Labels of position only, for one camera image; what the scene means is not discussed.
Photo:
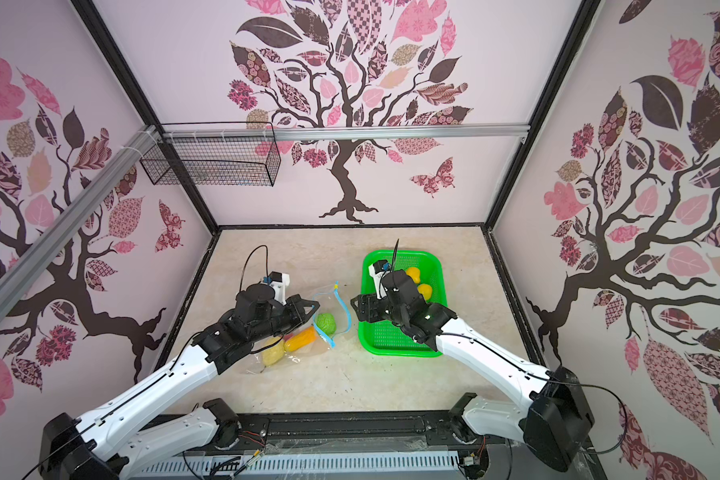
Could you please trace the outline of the yellow lemon toy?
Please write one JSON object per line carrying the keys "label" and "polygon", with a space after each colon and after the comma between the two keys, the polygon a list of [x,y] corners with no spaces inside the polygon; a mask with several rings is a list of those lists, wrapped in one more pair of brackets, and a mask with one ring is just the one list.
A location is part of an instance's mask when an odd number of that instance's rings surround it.
{"label": "yellow lemon toy", "polygon": [[425,301],[430,301],[433,295],[433,288],[428,284],[419,284],[417,286],[418,292],[423,296]]}

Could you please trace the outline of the green apple toy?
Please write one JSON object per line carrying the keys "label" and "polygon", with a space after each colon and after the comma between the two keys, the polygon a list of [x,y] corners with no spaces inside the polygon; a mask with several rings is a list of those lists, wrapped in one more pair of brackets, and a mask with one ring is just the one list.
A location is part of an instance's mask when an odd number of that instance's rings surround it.
{"label": "green apple toy", "polygon": [[335,317],[331,313],[320,313],[315,325],[329,337],[333,336],[337,330]]}

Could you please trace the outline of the orange banana toy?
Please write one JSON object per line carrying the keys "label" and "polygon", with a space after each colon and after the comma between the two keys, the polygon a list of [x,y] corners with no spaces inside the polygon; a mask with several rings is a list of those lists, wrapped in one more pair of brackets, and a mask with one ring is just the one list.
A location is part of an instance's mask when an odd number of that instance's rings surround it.
{"label": "orange banana toy", "polygon": [[304,348],[320,338],[316,330],[310,326],[297,334],[290,336],[284,344],[287,353],[293,353]]}

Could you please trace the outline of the clear zip bag blue zipper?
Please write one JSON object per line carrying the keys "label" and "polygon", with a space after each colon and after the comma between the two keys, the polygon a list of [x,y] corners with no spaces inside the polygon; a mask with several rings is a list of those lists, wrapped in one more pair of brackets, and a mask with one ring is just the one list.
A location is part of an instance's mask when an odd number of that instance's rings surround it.
{"label": "clear zip bag blue zipper", "polygon": [[314,311],[306,324],[256,343],[253,353],[242,361],[241,369],[246,374],[282,370],[326,354],[351,332],[353,316],[338,281],[309,290],[307,300],[316,301],[319,306],[306,308],[307,314]]}

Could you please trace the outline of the pale yellow fruit toy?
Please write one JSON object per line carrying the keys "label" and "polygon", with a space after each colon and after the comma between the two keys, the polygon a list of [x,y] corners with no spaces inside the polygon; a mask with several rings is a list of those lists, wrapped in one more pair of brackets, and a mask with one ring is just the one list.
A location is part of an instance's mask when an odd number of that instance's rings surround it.
{"label": "pale yellow fruit toy", "polygon": [[284,343],[281,340],[269,345],[268,348],[260,354],[260,360],[265,368],[277,364],[284,357],[285,348]]}

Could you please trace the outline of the yellow pear toy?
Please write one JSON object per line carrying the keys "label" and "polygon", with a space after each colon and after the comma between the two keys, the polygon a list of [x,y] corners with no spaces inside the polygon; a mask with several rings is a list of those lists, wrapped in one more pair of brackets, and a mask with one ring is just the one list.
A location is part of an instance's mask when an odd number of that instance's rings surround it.
{"label": "yellow pear toy", "polygon": [[413,280],[416,285],[421,283],[421,271],[418,267],[408,267],[405,273]]}

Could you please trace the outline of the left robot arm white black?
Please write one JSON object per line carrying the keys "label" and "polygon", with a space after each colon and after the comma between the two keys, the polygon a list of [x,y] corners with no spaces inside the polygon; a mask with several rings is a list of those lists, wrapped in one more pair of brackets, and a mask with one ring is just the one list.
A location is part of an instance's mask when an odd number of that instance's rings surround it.
{"label": "left robot arm white black", "polygon": [[283,337],[318,312],[316,300],[286,296],[283,282],[240,291],[236,305],[193,335],[180,354],[103,405],[78,417],[62,413],[44,429],[37,471],[44,479],[127,479],[195,447],[232,446],[239,417],[221,399],[156,426],[149,423],[196,388]]}

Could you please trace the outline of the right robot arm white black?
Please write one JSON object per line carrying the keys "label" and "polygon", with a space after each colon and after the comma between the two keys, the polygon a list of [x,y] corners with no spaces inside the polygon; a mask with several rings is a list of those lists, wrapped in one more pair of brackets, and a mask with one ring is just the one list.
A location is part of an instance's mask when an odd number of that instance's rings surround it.
{"label": "right robot arm white black", "polygon": [[350,304],[359,321],[388,321],[415,342],[470,367],[505,400],[466,393],[449,412],[463,443],[485,436],[524,444],[547,467],[567,471],[595,419],[583,386],[570,370],[525,360],[487,339],[448,307],[428,302],[402,270],[372,274],[374,292]]}

